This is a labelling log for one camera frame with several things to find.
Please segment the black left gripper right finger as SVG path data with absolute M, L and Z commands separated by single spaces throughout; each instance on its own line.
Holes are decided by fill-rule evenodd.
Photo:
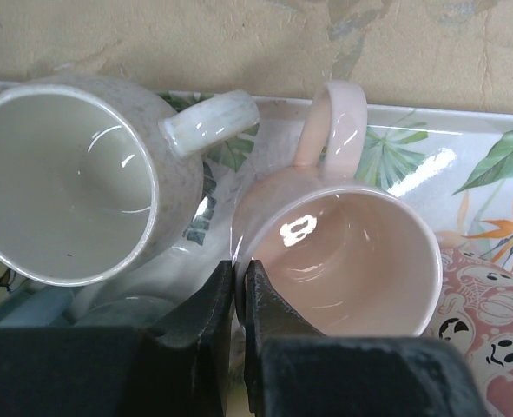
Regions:
M 330 337 L 245 274 L 248 406 L 257 416 L 484 416 L 462 355 L 426 337 Z

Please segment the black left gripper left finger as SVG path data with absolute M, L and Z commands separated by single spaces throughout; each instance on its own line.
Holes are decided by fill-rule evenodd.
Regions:
M 0 416 L 222 416 L 233 269 L 151 328 L 0 328 Z

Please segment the white ceramic cup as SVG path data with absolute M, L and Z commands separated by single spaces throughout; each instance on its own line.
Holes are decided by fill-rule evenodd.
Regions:
M 0 93 L 0 261 L 89 285 L 179 240 L 199 207 L 202 155 L 258 123 L 243 90 L 182 111 L 107 76 L 63 74 Z

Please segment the pink ceramic cup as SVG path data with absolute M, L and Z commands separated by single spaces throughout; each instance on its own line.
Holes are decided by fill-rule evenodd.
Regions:
M 312 100 L 290 166 L 257 181 L 233 215 L 235 304 L 245 321 L 248 266 L 328 335 L 424 332 L 441 294 L 437 240 L 406 203 L 356 178 L 364 91 L 330 81 Z

